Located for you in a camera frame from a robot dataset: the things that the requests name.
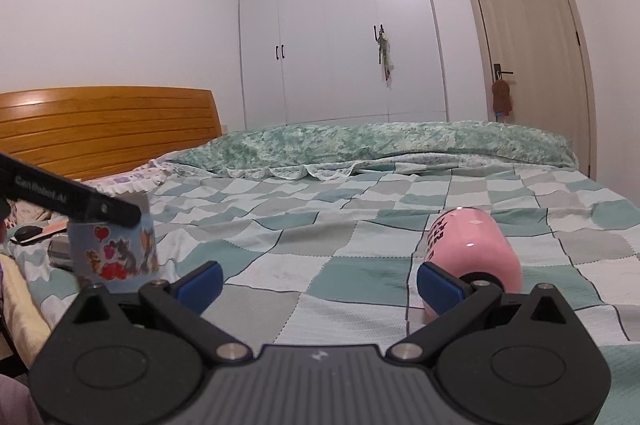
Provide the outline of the checkered green bed sheet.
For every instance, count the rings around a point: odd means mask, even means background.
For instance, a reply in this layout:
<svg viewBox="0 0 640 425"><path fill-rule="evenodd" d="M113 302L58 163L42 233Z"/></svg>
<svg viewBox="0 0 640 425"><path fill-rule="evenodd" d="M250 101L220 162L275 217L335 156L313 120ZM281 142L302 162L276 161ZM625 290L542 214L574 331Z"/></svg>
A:
<svg viewBox="0 0 640 425"><path fill-rule="evenodd" d="M149 198L160 273L220 263L226 285L205 316L253 348L385 347L417 330L428 231L450 208L487 211L525 286L558 286L608 360L600 422L638 422L639 211L576 170L383 168L328 181L176 170Z"/></svg>

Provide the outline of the white wardrobe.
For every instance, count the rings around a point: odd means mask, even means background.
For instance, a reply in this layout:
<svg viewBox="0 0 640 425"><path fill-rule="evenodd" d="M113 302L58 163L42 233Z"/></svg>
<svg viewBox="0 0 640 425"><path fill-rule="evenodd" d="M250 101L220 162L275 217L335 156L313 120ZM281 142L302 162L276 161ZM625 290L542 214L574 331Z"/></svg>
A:
<svg viewBox="0 0 640 425"><path fill-rule="evenodd" d="M394 64L387 87L374 29ZM432 0L240 0L247 128L302 122L443 122Z"/></svg>

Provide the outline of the green floral duvet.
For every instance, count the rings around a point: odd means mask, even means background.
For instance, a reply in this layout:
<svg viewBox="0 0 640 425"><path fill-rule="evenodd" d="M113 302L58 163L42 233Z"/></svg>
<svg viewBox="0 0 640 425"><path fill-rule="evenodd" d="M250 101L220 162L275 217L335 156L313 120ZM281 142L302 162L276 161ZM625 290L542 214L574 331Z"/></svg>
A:
<svg viewBox="0 0 640 425"><path fill-rule="evenodd" d="M348 176L360 166L430 166L489 162L577 169L570 142L558 134L502 122L303 124L232 132L163 158L218 176L298 179Z"/></svg>

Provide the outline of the orange wooden headboard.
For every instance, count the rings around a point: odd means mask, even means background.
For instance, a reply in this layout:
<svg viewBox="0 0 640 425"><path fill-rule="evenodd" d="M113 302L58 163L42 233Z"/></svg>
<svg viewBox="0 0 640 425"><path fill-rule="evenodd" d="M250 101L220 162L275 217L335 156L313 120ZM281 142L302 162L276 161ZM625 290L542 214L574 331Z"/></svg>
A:
<svg viewBox="0 0 640 425"><path fill-rule="evenodd" d="M221 135L205 89L91 86L1 95L1 152L70 179L130 171Z"/></svg>

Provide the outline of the pink flat card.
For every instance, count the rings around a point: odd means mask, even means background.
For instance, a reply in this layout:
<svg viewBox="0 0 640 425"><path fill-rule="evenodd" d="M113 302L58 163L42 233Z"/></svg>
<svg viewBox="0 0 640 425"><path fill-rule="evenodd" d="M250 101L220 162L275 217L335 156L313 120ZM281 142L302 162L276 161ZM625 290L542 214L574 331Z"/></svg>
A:
<svg viewBox="0 0 640 425"><path fill-rule="evenodd" d="M53 237L53 235L64 233L67 229L65 223L60 225L47 225L45 227L29 225L18 228L11 237L11 242L16 245L30 245Z"/></svg>

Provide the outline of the blue cartoon cup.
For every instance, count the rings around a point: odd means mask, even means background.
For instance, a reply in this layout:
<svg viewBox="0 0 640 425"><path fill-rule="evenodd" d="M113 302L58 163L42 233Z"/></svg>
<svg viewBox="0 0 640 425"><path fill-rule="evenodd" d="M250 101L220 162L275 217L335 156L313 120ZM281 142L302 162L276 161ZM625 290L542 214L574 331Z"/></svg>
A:
<svg viewBox="0 0 640 425"><path fill-rule="evenodd" d="M137 292L160 277L149 197L146 193L127 193L118 198L138 206L140 223L125 228L70 220L70 258L81 285L102 283L111 293Z"/></svg>

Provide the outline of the pink lettered cup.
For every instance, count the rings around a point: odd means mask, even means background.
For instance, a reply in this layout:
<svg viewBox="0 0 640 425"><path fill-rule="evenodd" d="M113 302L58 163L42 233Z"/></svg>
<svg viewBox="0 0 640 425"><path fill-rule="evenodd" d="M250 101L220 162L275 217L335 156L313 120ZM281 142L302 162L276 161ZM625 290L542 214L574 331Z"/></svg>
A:
<svg viewBox="0 0 640 425"><path fill-rule="evenodd" d="M485 280L506 293L523 285L522 266L497 221L472 207L450 209L423 232L419 251L424 263L434 263L465 283ZM435 312L423 301L426 315Z"/></svg>

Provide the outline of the brown plush toy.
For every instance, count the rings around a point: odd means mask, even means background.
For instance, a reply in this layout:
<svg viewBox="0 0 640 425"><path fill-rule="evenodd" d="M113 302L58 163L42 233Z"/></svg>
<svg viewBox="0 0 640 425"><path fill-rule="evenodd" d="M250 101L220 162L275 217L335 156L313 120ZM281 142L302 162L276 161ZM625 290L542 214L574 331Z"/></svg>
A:
<svg viewBox="0 0 640 425"><path fill-rule="evenodd" d="M502 78L491 85L492 111L497 118L508 117L513 111L510 85Z"/></svg>

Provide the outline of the green hanging ornament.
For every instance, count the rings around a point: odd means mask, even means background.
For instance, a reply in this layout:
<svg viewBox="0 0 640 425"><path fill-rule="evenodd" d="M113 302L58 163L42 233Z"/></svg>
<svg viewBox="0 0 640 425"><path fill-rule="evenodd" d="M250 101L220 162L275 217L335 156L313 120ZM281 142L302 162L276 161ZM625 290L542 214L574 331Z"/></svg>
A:
<svg viewBox="0 0 640 425"><path fill-rule="evenodd" d="M382 24L375 27L374 38L378 44L378 65L381 67L386 86L390 87L394 64L392 62L392 55L390 54L390 40Z"/></svg>

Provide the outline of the beige wooden door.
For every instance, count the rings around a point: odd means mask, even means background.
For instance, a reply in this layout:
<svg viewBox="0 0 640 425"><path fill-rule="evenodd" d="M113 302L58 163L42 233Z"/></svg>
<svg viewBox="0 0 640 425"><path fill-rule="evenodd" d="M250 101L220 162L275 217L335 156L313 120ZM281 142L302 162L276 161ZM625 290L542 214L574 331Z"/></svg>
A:
<svg viewBox="0 0 640 425"><path fill-rule="evenodd" d="M511 89L505 122L570 141L580 171L597 172L597 117L591 67L576 0L471 0L492 111L495 63Z"/></svg>

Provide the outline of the purple floral pillow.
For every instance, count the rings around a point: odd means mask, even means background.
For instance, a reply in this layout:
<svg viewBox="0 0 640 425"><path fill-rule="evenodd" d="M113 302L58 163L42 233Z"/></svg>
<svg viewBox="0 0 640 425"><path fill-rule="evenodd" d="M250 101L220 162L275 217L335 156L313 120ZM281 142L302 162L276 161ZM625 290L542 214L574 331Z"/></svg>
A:
<svg viewBox="0 0 640 425"><path fill-rule="evenodd" d="M162 185L173 172L174 166L171 164L151 160L134 170L84 180L82 183L109 196L149 193Z"/></svg>

